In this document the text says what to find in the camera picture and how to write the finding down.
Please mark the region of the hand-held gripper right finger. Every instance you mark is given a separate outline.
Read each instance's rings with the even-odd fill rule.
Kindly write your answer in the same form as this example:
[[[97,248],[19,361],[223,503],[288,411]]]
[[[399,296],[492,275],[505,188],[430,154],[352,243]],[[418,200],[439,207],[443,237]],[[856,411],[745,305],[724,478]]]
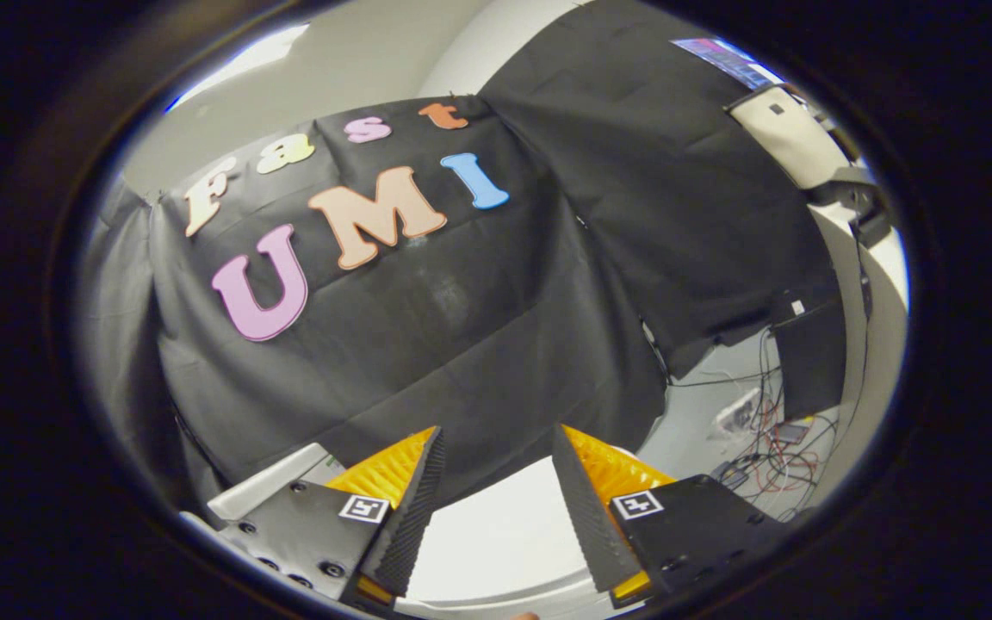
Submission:
[[[713,476],[674,479],[571,426],[556,426],[552,462],[594,587],[617,608],[701,598],[794,534]]]

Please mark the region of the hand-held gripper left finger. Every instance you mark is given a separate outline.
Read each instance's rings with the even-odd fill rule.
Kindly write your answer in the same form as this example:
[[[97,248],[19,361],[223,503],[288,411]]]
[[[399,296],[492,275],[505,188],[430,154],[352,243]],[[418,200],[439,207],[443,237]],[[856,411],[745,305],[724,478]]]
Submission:
[[[217,495],[220,537],[299,587],[356,609],[408,590],[446,464],[432,426],[344,468],[309,444]]]

